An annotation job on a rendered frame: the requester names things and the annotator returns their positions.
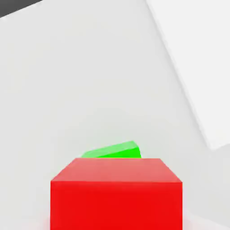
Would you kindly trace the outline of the small green cube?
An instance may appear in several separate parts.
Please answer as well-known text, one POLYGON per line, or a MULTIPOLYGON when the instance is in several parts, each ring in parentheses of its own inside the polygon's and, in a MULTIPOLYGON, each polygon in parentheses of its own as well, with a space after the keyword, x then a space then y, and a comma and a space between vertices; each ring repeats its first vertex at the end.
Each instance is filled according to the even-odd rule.
POLYGON ((85 152, 82 158, 141 158, 138 145, 134 141, 123 142, 85 152))

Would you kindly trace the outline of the small red cube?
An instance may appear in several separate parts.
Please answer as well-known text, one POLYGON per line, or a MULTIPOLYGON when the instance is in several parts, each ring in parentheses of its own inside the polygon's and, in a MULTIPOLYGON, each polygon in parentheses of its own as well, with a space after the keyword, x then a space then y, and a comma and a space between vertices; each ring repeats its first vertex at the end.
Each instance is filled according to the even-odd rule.
POLYGON ((50 230, 182 230, 182 182, 160 159, 76 158, 51 180, 50 230))

